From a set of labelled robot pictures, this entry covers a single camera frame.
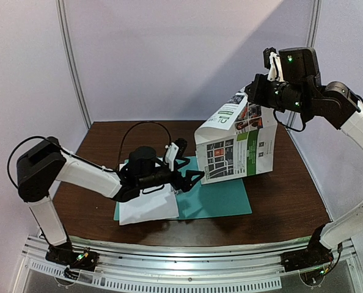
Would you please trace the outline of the white printed paper sheet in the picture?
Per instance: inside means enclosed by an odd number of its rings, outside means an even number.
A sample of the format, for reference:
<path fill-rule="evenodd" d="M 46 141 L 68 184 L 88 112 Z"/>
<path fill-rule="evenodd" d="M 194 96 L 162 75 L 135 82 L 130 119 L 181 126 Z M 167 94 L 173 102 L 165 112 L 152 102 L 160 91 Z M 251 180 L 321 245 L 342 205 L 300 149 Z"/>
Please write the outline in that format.
<path fill-rule="evenodd" d="M 140 196 L 126 203 L 117 203 L 114 221 L 120 226 L 152 220 L 173 220 L 179 217 L 176 195 L 170 184 L 161 190 L 157 187 L 148 189 L 148 194 L 140 192 Z"/>

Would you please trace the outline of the colourful printed leaflet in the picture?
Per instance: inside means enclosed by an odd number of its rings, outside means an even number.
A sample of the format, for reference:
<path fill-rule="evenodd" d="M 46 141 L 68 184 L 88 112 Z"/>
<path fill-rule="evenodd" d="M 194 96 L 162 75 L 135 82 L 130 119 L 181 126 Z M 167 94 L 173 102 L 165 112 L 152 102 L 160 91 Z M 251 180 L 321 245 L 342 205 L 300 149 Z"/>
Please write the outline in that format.
<path fill-rule="evenodd" d="M 242 88 L 194 133 L 202 184 L 273 171 L 277 122 L 273 110 L 250 103 Z"/>

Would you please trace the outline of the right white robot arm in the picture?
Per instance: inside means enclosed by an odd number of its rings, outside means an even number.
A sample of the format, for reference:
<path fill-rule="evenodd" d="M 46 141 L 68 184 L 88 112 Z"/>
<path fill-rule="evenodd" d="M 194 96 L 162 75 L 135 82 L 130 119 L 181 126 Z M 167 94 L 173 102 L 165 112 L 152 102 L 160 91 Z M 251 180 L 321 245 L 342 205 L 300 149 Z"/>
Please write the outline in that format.
<path fill-rule="evenodd" d="M 248 101 L 274 113 L 300 114 L 302 126 L 323 117 L 363 150 L 363 99 L 342 82 L 321 83 L 317 54 L 311 47 L 276 51 L 266 48 L 263 62 L 268 74 L 255 75 L 246 88 Z M 302 253 L 307 266 L 315 266 L 342 241 L 363 230 L 363 201 L 339 219 L 317 228 Z"/>

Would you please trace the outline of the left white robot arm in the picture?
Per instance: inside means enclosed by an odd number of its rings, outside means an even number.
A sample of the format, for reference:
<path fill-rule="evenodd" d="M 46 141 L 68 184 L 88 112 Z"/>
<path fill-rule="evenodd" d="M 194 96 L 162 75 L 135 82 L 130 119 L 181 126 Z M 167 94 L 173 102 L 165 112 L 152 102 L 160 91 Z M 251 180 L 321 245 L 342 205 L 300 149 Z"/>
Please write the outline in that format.
<path fill-rule="evenodd" d="M 140 146 L 129 154 L 122 169 L 115 171 L 68 151 L 55 137 L 44 137 L 17 159 L 18 194 L 29 205 L 46 241 L 54 246 L 53 255 L 62 264 L 70 265 L 77 259 L 77 253 L 67 244 L 68 234 L 50 197 L 53 183 L 70 183 L 121 203 L 139 197 L 146 189 L 166 184 L 188 192 L 205 173 L 180 171 L 190 162 L 184 157 L 186 145 L 185 139 L 177 139 L 166 146 L 163 158 L 157 156 L 154 148 Z"/>

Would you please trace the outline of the right aluminium wall post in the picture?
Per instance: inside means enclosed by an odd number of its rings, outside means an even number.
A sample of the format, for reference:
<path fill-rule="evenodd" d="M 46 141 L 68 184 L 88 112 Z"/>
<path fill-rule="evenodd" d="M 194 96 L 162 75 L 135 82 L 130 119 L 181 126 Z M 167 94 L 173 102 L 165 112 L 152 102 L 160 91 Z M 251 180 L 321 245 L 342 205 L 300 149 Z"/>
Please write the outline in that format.
<path fill-rule="evenodd" d="M 307 31 L 307 38 L 306 38 L 306 46 L 309 47 L 315 46 L 315 39 L 318 30 L 318 22 L 320 19 L 321 4 L 322 0 L 312 1 L 312 12 L 310 16 L 309 28 Z M 287 129 L 294 128 L 295 120 L 296 120 L 296 112 L 290 112 L 286 123 Z"/>

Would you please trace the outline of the aluminium wall post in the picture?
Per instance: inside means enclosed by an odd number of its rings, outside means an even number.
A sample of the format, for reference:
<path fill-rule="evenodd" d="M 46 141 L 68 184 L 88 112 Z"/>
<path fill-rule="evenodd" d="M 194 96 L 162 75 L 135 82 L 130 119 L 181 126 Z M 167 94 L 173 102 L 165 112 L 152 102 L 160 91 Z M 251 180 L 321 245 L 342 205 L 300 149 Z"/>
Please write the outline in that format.
<path fill-rule="evenodd" d="M 309 47 L 315 46 L 315 39 L 318 30 L 318 22 L 320 19 L 321 4 L 322 0 L 312 1 L 312 12 L 310 16 L 309 28 L 307 31 L 307 38 L 306 38 L 306 46 Z M 290 112 L 286 123 L 287 129 L 294 128 L 295 120 L 296 120 L 296 112 Z"/>
<path fill-rule="evenodd" d="M 70 36 L 70 30 L 68 25 L 67 9 L 65 1 L 56 0 L 56 10 L 59 19 L 60 32 L 62 37 L 62 43 L 64 46 L 65 56 L 67 60 L 68 70 L 70 72 L 71 82 L 73 90 L 75 92 L 76 100 L 78 103 L 79 111 L 81 113 L 83 122 L 89 130 L 92 126 L 92 120 L 90 119 L 89 109 L 84 96 L 84 91 L 81 86 L 79 73 L 76 65 L 75 54 L 73 51 L 72 40 Z"/>

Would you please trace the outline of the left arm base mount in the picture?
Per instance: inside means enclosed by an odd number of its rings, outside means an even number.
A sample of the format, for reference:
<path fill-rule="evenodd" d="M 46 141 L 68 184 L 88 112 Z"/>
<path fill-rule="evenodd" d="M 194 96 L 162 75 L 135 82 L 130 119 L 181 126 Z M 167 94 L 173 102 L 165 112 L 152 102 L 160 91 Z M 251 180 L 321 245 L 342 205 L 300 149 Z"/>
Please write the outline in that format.
<path fill-rule="evenodd" d="M 49 244 L 45 259 L 49 262 L 65 266 L 63 276 L 77 280 L 80 271 L 94 272 L 99 260 L 99 254 L 89 247 L 76 251 L 70 239 L 61 245 Z"/>

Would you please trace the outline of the aluminium mounting rail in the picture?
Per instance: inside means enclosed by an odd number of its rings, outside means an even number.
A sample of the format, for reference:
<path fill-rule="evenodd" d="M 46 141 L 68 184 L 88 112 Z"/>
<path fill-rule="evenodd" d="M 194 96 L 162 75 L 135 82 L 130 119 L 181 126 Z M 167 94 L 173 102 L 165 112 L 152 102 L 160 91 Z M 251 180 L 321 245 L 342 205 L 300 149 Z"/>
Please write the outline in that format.
<path fill-rule="evenodd" d="M 64 266 L 45 259 L 47 243 L 29 236 L 12 292 L 363 292 L 353 243 L 343 243 L 339 263 L 322 279 L 309 270 L 286 272 L 281 254 L 302 249 L 302 237 L 285 242 L 222 247 L 161 247 L 73 237 L 77 249 L 100 257 L 92 272 L 64 277 Z"/>

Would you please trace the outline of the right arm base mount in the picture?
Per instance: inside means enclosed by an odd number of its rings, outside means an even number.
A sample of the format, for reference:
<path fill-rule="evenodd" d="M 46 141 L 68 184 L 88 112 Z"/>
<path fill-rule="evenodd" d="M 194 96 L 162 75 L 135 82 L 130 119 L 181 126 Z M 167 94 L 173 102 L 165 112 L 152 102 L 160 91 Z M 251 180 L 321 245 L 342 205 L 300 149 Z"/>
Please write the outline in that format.
<path fill-rule="evenodd" d="M 280 264 L 286 272 L 302 270 L 309 267 L 322 266 L 329 263 L 327 268 L 322 268 L 320 275 L 329 273 L 339 262 L 343 244 L 337 245 L 337 260 L 334 262 L 334 256 L 331 248 L 326 248 L 319 240 L 310 239 L 308 245 L 304 249 L 288 251 L 280 256 Z"/>

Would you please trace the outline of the left aluminium wall post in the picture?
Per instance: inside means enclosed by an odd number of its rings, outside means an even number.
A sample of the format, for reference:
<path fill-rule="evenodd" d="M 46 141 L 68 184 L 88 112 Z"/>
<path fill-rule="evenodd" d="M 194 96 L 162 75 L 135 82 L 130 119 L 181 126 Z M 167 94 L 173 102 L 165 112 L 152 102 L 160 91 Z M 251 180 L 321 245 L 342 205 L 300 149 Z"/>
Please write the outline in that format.
<path fill-rule="evenodd" d="M 78 103 L 79 111 L 81 113 L 83 122 L 89 130 L 92 126 L 92 120 L 90 119 L 89 109 L 84 96 L 84 91 L 81 86 L 79 73 L 76 65 L 75 54 L 73 51 L 72 40 L 70 36 L 70 30 L 68 25 L 67 9 L 65 1 L 56 0 L 56 10 L 59 19 L 60 32 L 62 37 L 62 43 L 64 46 L 65 56 L 67 60 L 68 70 L 70 72 L 71 82 L 73 90 L 75 92 L 76 100 Z"/>

